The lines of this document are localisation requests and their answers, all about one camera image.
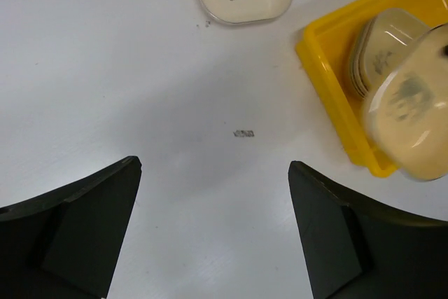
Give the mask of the yellow panda plate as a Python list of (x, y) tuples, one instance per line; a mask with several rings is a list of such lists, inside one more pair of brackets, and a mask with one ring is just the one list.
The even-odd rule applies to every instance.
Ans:
[(388, 8), (369, 19), (351, 48), (345, 83), (358, 99), (393, 70), (407, 54), (408, 46), (430, 27), (401, 8)]
[(447, 25), (414, 40), (363, 103), (377, 148), (420, 181), (447, 175)]

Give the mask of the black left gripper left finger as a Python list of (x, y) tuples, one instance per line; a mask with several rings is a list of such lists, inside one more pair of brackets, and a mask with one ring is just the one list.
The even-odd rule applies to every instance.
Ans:
[(141, 180), (128, 156), (1, 208), (2, 298), (106, 298)]

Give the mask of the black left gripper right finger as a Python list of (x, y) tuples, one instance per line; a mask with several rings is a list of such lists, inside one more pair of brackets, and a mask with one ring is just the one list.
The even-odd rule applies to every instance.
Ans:
[(300, 161), (290, 195), (315, 298), (446, 298), (447, 223), (343, 186)]

